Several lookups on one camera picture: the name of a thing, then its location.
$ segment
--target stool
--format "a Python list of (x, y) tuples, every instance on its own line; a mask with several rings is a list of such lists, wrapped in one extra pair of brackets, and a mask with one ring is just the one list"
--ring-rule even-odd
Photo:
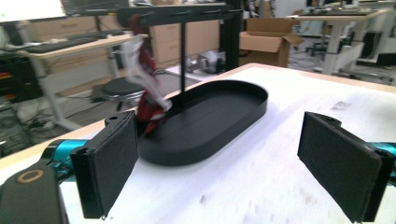
[(115, 78), (102, 86), (102, 93), (107, 100), (119, 101), (117, 111), (121, 110), (124, 101), (140, 99), (144, 91), (145, 88), (129, 82), (126, 77)]

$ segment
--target black oval tray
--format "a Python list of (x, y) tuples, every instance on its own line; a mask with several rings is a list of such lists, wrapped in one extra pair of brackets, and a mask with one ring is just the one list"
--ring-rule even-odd
[(176, 95), (170, 98), (166, 122), (139, 137), (139, 156), (167, 166), (202, 161), (263, 116), (267, 99), (265, 89), (234, 80), (208, 82)]

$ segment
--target black stool seat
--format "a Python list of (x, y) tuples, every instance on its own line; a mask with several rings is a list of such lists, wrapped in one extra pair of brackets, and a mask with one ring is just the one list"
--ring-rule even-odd
[(134, 93), (141, 95), (144, 90), (141, 85), (129, 82), (126, 77), (115, 78), (102, 87), (102, 92), (108, 96), (127, 96)]

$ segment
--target floor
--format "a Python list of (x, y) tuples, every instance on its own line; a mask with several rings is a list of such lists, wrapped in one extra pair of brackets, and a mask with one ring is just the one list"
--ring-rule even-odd
[[(318, 39), (306, 38), (305, 42), (297, 49), (291, 48), (288, 68), (315, 72), (315, 68), (321, 67), (323, 65), (323, 56), (320, 54), (311, 56), (305, 51), (305, 48), (311, 46), (314, 42), (318, 42)], [(358, 65), (356, 70), (396, 79), (396, 68), (386, 69), (375, 66)], [(164, 74), (159, 76), (159, 80), (166, 93), (179, 90), (178, 77)], [(381, 79), (363, 78), (362, 80), (381, 84), (387, 83), (387, 81)], [(186, 84), (189, 86), (194, 84), (194, 82), (187, 79)], [(65, 116), (81, 126), (84, 126), (117, 113), (117, 102), (106, 101), (91, 103), (90, 94), (89, 91), (86, 91), (75, 96), (60, 97), (61, 109)], [(33, 144), (38, 144), (55, 136), (67, 133), (67, 130), (55, 126), (50, 121), (52, 115), (43, 98), (17, 104), (15, 108), (18, 111), (22, 123), (32, 136)]]

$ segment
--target monitor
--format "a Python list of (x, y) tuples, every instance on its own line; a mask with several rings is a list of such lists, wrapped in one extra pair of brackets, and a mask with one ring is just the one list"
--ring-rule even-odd
[(129, 0), (62, 0), (66, 15), (101, 16), (129, 7)]
[(65, 17), (60, 0), (0, 0), (0, 25)]

